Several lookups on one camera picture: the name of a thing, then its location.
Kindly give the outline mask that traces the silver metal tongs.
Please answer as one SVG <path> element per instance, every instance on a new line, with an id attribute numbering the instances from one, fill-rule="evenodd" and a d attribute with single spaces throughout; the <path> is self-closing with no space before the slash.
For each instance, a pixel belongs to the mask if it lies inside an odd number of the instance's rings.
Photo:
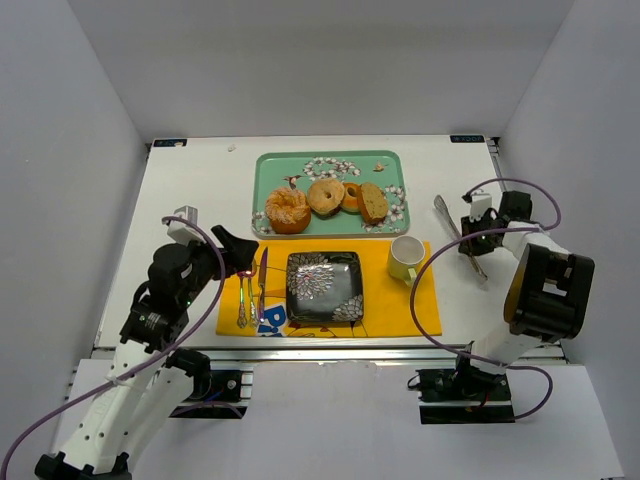
<path id="1" fill-rule="evenodd" d="M 444 201 L 444 198 L 441 195 L 436 195 L 433 200 L 433 205 L 436 213 L 438 214 L 441 222 L 448 230 L 449 234 L 453 239 L 459 239 L 462 237 L 462 234 L 455 224 L 451 214 L 449 212 L 448 206 Z M 475 273 L 480 277 L 481 282 L 484 283 L 488 280 L 488 276 L 486 272 L 483 270 L 479 262 L 473 256 L 466 255 L 467 260 L 471 264 L 471 267 L 475 271 Z"/>

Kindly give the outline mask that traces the orange sugared bundt cake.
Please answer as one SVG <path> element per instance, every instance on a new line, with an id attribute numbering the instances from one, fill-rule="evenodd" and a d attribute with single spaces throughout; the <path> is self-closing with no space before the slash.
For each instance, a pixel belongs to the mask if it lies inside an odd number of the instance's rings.
<path id="1" fill-rule="evenodd" d="M 311 209 L 306 194 L 289 187 L 279 187 L 267 197 L 265 213 L 277 234 L 298 234 L 311 221 Z"/>

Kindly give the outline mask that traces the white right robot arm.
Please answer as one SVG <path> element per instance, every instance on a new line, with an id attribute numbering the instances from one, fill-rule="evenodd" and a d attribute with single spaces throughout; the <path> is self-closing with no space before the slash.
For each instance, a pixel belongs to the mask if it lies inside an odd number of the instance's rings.
<path id="1" fill-rule="evenodd" d="M 503 193 L 497 209 L 483 190 L 463 199 L 470 210 L 461 219 L 462 233 L 476 236 L 458 251 L 479 257 L 503 248 L 518 261 L 504 302 L 503 322 L 467 347 L 470 365 L 496 376 L 526 351 L 579 334 L 595 262 L 558 245 L 531 218 L 533 202 L 528 193 Z"/>

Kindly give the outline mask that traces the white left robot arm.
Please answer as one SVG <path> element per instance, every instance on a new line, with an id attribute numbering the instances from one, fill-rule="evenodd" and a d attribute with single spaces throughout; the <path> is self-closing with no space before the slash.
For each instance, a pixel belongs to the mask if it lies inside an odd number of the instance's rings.
<path id="1" fill-rule="evenodd" d="M 172 241 L 153 254 L 136 290 L 103 386 L 73 434 L 35 467 L 39 479 L 129 479 L 176 407 L 210 372 L 208 358 L 180 348 L 194 333 L 188 309 L 212 281 L 248 270 L 259 244 L 216 225 L 165 218 Z"/>

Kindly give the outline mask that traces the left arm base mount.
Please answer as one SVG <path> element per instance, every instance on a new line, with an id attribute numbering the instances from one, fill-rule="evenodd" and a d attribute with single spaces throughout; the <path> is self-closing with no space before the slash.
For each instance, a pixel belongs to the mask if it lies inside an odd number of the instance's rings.
<path id="1" fill-rule="evenodd" d="M 211 370 L 193 393 L 171 414 L 172 418 L 239 420 L 252 395 L 253 367 L 240 363 L 211 364 Z"/>

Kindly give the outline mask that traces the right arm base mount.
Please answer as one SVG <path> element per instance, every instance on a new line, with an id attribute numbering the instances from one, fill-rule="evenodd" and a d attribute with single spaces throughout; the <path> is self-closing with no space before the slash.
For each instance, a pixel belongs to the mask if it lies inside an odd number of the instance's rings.
<path id="1" fill-rule="evenodd" d="M 407 381 L 418 393 L 422 425 L 514 423 L 505 373 L 491 374 L 458 357 L 454 368 L 419 369 Z"/>

